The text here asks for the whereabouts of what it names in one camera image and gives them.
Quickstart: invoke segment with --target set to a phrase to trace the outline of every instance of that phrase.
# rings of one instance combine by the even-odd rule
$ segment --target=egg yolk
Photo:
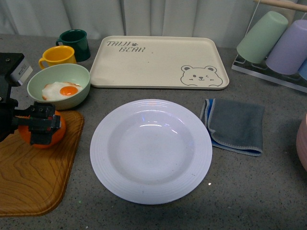
[[[65,86],[62,89],[60,89],[60,94],[64,96],[71,96],[78,92],[78,89],[74,86]]]

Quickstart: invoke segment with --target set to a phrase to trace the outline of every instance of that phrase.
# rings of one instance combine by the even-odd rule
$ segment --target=mug handle
[[[58,40],[56,41],[56,45],[57,45],[57,46],[60,46],[59,42],[62,42],[62,40],[61,40],[61,39],[58,39]]]
[[[38,64],[40,66],[41,69],[44,69],[45,66],[43,65],[43,61],[45,61],[45,59],[41,58],[39,61],[38,61]]]

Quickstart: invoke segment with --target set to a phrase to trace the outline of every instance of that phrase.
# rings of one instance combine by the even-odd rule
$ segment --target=wooden rod
[[[278,0],[254,0],[254,2],[259,2],[260,4],[270,5],[270,6],[277,6],[285,9],[307,12],[307,6],[297,4],[294,2],[287,2],[287,1],[278,1]]]

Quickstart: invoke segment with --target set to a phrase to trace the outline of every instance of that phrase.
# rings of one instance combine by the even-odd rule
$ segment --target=wooden tray
[[[39,216],[61,202],[84,125],[76,111],[61,114],[66,134],[49,149],[28,145],[17,130],[0,142],[0,217]]]

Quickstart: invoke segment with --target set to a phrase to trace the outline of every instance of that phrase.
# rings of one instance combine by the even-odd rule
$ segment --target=fried egg
[[[83,89],[82,86],[71,82],[55,82],[47,84],[42,90],[46,101],[61,100],[75,95]]]

